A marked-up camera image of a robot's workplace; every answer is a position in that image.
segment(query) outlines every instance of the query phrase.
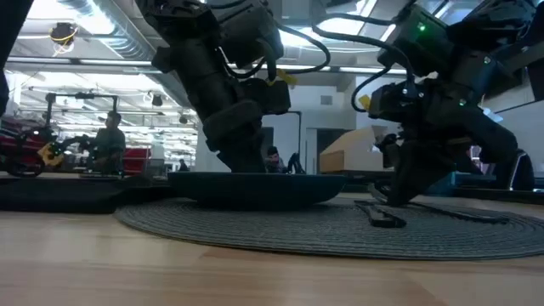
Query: gray placemat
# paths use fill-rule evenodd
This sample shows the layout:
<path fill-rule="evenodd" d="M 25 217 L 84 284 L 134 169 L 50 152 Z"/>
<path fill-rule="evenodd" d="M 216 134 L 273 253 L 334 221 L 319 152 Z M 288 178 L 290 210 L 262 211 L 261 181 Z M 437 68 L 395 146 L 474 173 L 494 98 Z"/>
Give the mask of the gray placemat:
<path fill-rule="evenodd" d="M 351 204 L 326 203 L 294 212 L 214 210 L 185 199 L 120 207 L 115 217 L 152 234 L 197 243 L 269 252 L 361 258 L 478 260 L 544 254 L 544 221 L 510 212 L 440 206 L 480 216 L 507 217 L 483 224 L 423 208 L 384 210 L 403 229 L 372 227 Z"/>

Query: man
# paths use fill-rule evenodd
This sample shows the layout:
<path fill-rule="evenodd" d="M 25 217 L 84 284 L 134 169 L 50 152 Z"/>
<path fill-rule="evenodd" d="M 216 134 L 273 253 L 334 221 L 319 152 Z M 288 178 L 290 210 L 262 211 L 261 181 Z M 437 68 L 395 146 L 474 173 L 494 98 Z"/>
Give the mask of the man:
<path fill-rule="evenodd" d="M 178 172 L 187 172 L 189 171 L 189 167 L 187 167 L 187 164 L 185 163 L 185 160 L 180 159 L 179 160 L 179 170 Z"/>
<path fill-rule="evenodd" d="M 286 165 L 280 158 L 278 148 L 271 146 L 267 149 L 267 157 L 264 159 L 266 165 L 266 172 L 268 173 L 287 173 Z"/>
<path fill-rule="evenodd" d="M 93 153 L 92 168 L 104 174 L 122 170 L 122 155 L 126 144 L 125 134 L 119 129 L 120 122 L 121 115 L 110 111 L 105 121 L 105 128 L 98 131 L 93 142 L 96 150 Z"/>

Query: cable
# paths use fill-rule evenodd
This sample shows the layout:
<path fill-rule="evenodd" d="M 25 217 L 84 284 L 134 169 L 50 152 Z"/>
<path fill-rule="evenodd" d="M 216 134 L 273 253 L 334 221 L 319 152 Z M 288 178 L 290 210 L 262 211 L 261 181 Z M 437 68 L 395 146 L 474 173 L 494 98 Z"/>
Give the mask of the cable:
<path fill-rule="evenodd" d="M 243 4 L 246 0 L 237 0 L 233 1 L 231 3 L 226 4 L 215 4 L 215 5 L 209 5 L 210 9 L 231 9 L 235 6 L 238 6 L 240 4 Z"/>
<path fill-rule="evenodd" d="M 302 74 L 302 73 L 317 72 L 317 71 L 320 71 L 321 69 L 323 69 L 324 67 L 326 67 L 327 65 L 329 65 L 329 63 L 331 62 L 331 52 L 329 51 L 329 49 L 322 42 L 320 42 L 318 40 L 315 40 L 311 36 L 306 35 L 306 34 L 304 34 L 302 32 L 299 32 L 299 31 L 297 31 L 295 29 L 292 29 L 292 28 L 290 28 L 288 26 L 282 25 L 281 23 L 279 23 L 276 20 L 275 20 L 275 26 L 278 29 L 280 29 L 280 30 L 282 30 L 282 31 L 284 31 L 286 33 L 292 34 L 292 35 L 297 36 L 297 37 L 304 38 L 305 40 L 307 40 L 310 43 L 312 43 L 313 45 L 315 45 L 317 48 L 321 49 L 321 51 L 323 51 L 323 53 L 325 54 L 325 61 L 323 63 L 321 63 L 320 65 L 317 65 L 316 67 L 308 68 L 308 69 L 290 70 L 290 71 L 286 71 L 286 73 L 295 75 L 295 74 Z"/>
<path fill-rule="evenodd" d="M 79 30 L 79 27 L 75 28 L 75 29 L 74 29 L 74 32 L 71 33 L 70 35 L 68 35 L 67 37 L 54 38 L 54 37 L 52 37 L 51 35 L 49 35 L 49 38 L 51 38 L 51 40 L 52 40 L 52 41 L 55 41 L 55 42 L 68 41 L 68 40 L 70 40 L 71 38 L 73 38 L 73 37 L 76 35 L 76 33 L 77 33 L 78 30 Z"/>
<path fill-rule="evenodd" d="M 388 73 L 389 71 L 391 70 L 391 67 L 384 67 L 381 71 L 379 71 L 378 73 L 374 74 L 373 76 L 367 78 L 366 80 L 364 80 L 361 84 L 359 84 L 355 90 L 353 91 L 353 93 L 351 94 L 351 107 L 354 108 L 354 110 L 358 111 L 358 112 L 366 112 L 365 109 L 362 109 L 360 108 L 358 105 L 357 105 L 357 94 L 359 93 L 359 91 L 366 85 L 370 84 L 371 82 L 373 82 L 374 80 L 378 79 L 379 77 L 382 77 L 383 75 L 385 75 L 386 73 Z"/>
<path fill-rule="evenodd" d="M 323 22 L 325 20 L 329 20 L 329 19 L 332 19 L 332 18 L 338 18 L 337 16 L 338 16 L 338 14 L 328 14 L 320 22 Z M 374 19 L 367 19 L 366 17 L 361 17 L 361 16 L 353 16 L 353 17 L 354 18 L 350 17 L 349 19 L 351 19 L 351 20 L 359 20 L 359 19 L 374 20 Z M 413 72 L 413 68 L 411 66 L 410 60 L 408 59 L 408 57 L 406 56 L 406 54 L 404 52 L 402 52 L 400 49 L 396 48 L 395 46 L 390 45 L 390 44 L 388 44 L 386 42 L 382 42 L 381 40 L 374 39 L 374 38 L 360 37 L 360 36 L 355 36 L 355 35 L 348 35 L 348 34 L 333 33 L 333 32 L 329 32 L 329 31 L 324 31 L 324 30 L 321 30 L 315 24 L 314 20 L 312 20 L 312 31 L 314 31 L 316 34 L 318 34 L 318 35 L 320 35 L 322 37 L 326 37 L 326 38 L 330 38 L 330 39 L 336 39 L 336 40 L 342 40 L 342 41 L 355 42 L 355 43 L 370 44 L 372 46 L 383 48 L 383 49 L 388 50 L 389 52 L 397 54 L 401 59 L 400 63 L 403 64 L 403 66 L 406 68 L 406 85 L 414 87 L 415 78 L 414 78 L 414 72 Z"/>
<path fill-rule="evenodd" d="M 380 20 L 380 19 L 376 19 L 376 18 L 372 18 L 372 17 L 363 17 L 363 16 L 354 15 L 354 14 L 347 14 L 347 13 L 331 13 L 331 14 L 327 14 L 325 20 L 329 20 L 329 19 L 333 19 L 333 18 L 368 22 L 368 23 L 371 23 L 373 25 L 378 25 L 378 26 L 391 26 L 396 21 L 395 18 L 393 18 L 391 20 Z"/>
<path fill-rule="evenodd" d="M 238 72 L 234 71 L 232 68 L 229 67 L 229 64 L 227 63 L 226 59 L 224 58 L 224 56 L 222 54 L 221 54 L 221 56 L 223 58 L 223 66 L 227 70 L 227 72 L 231 76 L 233 76 L 235 78 L 239 78 L 239 79 L 246 79 L 246 78 L 250 78 L 250 77 L 254 76 L 259 70 L 261 70 L 264 63 L 266 63 L 266 59 L 262 58 L 261 61 L 259 61 L 258 64 L 255 67 L 253 67 L 250 71 L 244 72 L 244 73 L 238 73 Z"/>
<path fill-rule="evenodd" d="M 275 53 L 270 44 L 268 44 L 264 39 L 259 38 L 257 42 L 261 44 L 264 51 L 264 58 L 266 59 L 267 72 L 269 74 L 269 82 L 273 82 L 276 77 L 276 66 L 275 66 Z"/>

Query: desk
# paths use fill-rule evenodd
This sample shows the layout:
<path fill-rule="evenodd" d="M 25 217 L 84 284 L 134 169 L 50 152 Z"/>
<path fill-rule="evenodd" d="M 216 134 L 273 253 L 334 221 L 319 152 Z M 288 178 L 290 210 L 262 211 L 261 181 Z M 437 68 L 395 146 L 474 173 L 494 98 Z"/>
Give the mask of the desk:
<path fill-rule="evenodd" d="M 544 207 L 434 201 L 544 218 Z M 247 252 L 162 239 L 112 216 L 0 212 L 0 250 L 0 299 L 6 306 L 540 306 L 544 301 L 544 258 L 433 263 Z"/>

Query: black tray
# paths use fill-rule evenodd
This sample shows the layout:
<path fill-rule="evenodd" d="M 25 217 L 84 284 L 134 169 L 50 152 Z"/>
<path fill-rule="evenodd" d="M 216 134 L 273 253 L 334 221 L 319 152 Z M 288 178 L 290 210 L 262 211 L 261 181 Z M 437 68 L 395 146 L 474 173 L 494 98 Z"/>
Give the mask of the black tray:
<path fill-rule="evenodd" d="M 337 175 L 169 173 L 180 196 L 226 209 L 299 209 L 335 197 L 346 183 Z"/>

